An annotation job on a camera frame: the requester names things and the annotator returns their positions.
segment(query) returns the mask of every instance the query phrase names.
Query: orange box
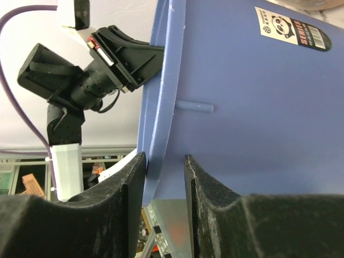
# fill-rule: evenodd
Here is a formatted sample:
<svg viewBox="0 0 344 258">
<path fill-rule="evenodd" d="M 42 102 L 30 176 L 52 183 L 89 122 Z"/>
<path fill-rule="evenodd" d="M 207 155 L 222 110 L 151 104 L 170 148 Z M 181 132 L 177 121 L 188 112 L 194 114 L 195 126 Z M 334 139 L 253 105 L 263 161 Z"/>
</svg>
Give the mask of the orange box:
<svg viewBox="0 0 344 258">
<path fill-rule="evenodd" d="M 45 194 L 39 183 L 37 182 L 36 178 L 33 174 L 28 174 L 22 177 L 23 184 L 26 190 L 21 195 L 36 195 L 38 197 L 44 198 Z"/>
</svg>

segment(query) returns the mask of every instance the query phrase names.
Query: sticker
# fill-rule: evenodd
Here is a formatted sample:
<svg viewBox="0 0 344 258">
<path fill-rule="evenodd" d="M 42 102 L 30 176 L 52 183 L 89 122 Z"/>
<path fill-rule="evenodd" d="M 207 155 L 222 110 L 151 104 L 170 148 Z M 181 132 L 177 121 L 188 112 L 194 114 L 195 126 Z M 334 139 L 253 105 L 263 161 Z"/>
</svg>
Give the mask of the sticker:
<svg viewBox="0 0 344 258">
<path fill-rule="evenodd" d="M 332 47 L 329 37 L 313 25 L 257 7 L 256 12 L 263 36 L 324 52 Z"/>
</svg>

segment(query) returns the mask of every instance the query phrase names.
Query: blue plastic container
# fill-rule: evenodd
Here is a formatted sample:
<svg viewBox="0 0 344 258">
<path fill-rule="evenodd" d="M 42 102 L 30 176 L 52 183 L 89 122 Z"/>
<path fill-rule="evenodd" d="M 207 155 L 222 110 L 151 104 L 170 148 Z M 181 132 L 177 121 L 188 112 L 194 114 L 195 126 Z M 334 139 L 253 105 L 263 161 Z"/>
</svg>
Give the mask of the blue plastic container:
<svg viewBox="0 0 344 258">
<path fill-rule="evenodd" d="M 255 7 L 321 29 L 332 49 L 261 35 Z M 185 197 L 185 154 L 243 195 L 344 193 L 342 29 L 266 1 L 159 0 L 151 44 L 166 50 L 142 100 L 144 205 Z"/>
</svg>

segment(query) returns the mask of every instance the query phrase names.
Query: panda logo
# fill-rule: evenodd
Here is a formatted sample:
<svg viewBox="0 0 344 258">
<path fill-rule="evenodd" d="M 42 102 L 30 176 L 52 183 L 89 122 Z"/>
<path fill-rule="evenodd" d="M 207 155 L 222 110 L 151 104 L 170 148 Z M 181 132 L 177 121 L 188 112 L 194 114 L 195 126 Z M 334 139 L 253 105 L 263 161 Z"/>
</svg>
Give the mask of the panda logo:
<svg viewBox="0 0 344 258">
<path fill-rule="evenodd" d="M 291 36 L 295 36 L 291 30 L 291 24 L 288 23 L 281 16 L 279 16 L 279 17 L 273 16 L 272 23 L 273 23 L 273 26 L 275 27 L 277 33 L 279 35 L 284 35 L 286 39 L 289 39 Z"/>
</svg>

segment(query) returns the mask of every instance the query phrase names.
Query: white ceiling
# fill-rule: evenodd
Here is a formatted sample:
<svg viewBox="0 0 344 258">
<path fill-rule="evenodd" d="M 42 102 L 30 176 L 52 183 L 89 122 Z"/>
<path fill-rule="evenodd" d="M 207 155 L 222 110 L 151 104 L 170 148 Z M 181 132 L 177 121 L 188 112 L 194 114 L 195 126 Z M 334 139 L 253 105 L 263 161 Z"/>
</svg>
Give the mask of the white ceiling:
<svg viewBox="0 0 344 258">
<path fill-rule="evenodd" d="M 0 16 L 21 5 L 57 4 L 57 0 L 0 0 Z M 156 0 L 91 0 L 91 26 L 117 25 L 132 38 L 149 41 Z M 46 135 L 47 103 L 17 83 L 19 68 L 33 46 L 40 42 L 75 65 L 92 61 L 86 48 L 71 40 L 56 25 L 51 11 L 25 13 L 11 20 L 0 37 L 0 58 L 5 76 L 19 103 L 36 127 Z M 137 141 L 141 90 L 122 94 L 106 114 L 85 112 L 83 145 L 133 145 Z M 111 101 L 110 96 L 105 104 Z M 42 146 L 22 122 L 0 88 L 0 148 Z"/>
</svg>

